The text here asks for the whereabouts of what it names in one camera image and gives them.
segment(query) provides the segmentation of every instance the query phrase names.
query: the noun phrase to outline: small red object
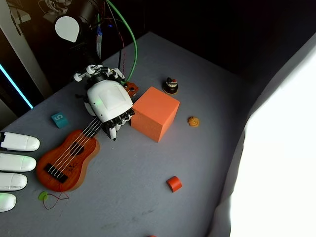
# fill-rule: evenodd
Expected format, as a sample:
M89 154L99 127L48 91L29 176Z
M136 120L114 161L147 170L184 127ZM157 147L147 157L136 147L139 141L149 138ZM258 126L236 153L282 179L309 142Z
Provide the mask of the small red object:
M173 176L171 179L168 179L167 184L173 193L182 187L180 179L176 176Z

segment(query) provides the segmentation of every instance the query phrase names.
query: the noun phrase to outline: table surface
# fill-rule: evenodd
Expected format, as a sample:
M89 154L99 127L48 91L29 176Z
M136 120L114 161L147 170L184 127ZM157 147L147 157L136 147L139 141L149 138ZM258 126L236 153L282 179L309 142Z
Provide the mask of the table surface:
M134 101L150 86L161 90L167 77L179 83L173 97L181 104L162 140L156 143L129 124L120 129L116 141L100 131L96 138L101 149L90 162L84 183L51 210L38 200L46 188L35 171L24 173L26 188L12 192L15 208L0 214L0 236L205 235L238 138L235 107L241 79L153 33L137 42L139 60L131 81L140 91ZM133 45L126 48L126 55L129 73ZM117 60L115 54L104 65L115 67ZM84 94L84 84L68 84L3 131L39 138L40 148L27 155L40 159L92 120L83 101L75 98ZM56 127L50 117L57 112L67 116L68 126ZM190 116L200 119L198 128L188 126ZM166 180L174 175L183 187L172 193ZM47 205L54 202L50 197Z

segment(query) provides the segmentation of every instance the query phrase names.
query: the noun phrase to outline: blue led light strip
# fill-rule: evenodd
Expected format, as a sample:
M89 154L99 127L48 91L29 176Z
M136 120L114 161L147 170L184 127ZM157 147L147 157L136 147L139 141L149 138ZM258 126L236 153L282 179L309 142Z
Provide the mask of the blue led light strip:
M9 74L5 71L5 69L3 68L3 66L0 64L0 69L3 72L3 74L6 76L6 78L8 78L9 82L13 85L13 87L16 89L17 92L19 92L19 94L21 95L21 97L23 98L23 100L28 104L28 106L30 106L30 108L32 109L33 106L31 105L31 103L28 101L28 99L24 96L24 94L20 91L20 89L18 88L18 86L14 83L14 81L11 79L11 77L9 76Z

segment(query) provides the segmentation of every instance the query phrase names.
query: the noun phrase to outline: ukulele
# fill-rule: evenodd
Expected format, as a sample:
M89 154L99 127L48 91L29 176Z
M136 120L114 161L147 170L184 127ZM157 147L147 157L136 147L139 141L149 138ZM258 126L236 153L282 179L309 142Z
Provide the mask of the ukulele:
M56 192L78 188L88 163L100 150L94 136L101 128L102 122L95 118L84 131L72 132L61 146L42 156L36 166L39 181Z
M137 87L137 85L135 83L132 82L126 82L126 84L124 85L125 90L127 91L129 97L133 97L136 95L136 93L138 92L139 88Z

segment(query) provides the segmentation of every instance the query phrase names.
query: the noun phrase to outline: teal cube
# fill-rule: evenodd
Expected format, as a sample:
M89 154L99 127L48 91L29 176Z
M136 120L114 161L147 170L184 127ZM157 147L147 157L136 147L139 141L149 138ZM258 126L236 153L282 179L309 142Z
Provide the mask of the teal cube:
M53 115L51 118L54 120L58 128L62 128L69 124L66 116L62 112Z

